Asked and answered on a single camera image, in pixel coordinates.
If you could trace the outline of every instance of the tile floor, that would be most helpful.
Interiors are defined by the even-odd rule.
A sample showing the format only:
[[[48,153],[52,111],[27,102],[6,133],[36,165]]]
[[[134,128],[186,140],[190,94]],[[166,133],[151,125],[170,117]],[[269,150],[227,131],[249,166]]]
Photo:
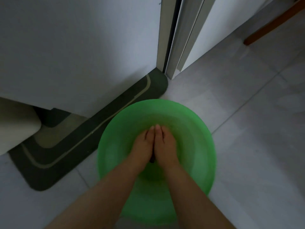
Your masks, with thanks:
[[[260,14],[270,11],[170,81],[162,98],[195,111],[213,133],[218,164],[210,198],[237,228],[303,228],[305,11],[246,47],[243,34]],[[30,189],[2,155],[1,228],[42,228],[97,181],[96,152],[44,192]],[[147,227],[120,219],[116,228]]]

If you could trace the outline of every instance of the brown wooden stick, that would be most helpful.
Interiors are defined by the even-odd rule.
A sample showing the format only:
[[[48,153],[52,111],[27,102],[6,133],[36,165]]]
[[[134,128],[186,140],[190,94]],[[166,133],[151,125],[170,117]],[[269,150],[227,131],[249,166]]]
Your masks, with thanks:
[[[244,44],[248,46],[254,43],[256,40],[268,34],[270,31],[274,30],[303,9],[305,9],[305,0],[298,0],[290,9],[246,38]]]

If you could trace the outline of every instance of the person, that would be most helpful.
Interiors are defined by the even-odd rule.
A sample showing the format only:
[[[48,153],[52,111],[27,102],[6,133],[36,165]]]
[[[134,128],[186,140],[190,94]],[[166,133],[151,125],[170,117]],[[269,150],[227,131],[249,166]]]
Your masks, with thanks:
[[[112,228],[135,180],[154,150],[182,228],[234,228],[180,165],[176,140],[165,126],[152,126],[135,139],[128,157],[80,196],[46,228]]]

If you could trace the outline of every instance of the white door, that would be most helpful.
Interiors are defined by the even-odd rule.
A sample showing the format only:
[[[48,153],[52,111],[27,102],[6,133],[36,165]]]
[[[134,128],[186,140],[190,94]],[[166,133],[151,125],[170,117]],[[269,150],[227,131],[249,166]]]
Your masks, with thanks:
[[[0,96],[90,117],[156,67],[161,0],[4,0]]]

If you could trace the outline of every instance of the door mat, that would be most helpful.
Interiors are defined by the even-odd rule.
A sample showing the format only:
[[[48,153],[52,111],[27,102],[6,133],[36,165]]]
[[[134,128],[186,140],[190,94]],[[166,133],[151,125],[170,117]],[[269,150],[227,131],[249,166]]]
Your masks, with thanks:
[[[46,190],[97,149],[118,112],[138,101],[158,99],[167,85],[167,77],[155,68],[91,118],[34,108],[41,129],[11,149],[10,157],[31,188]]]

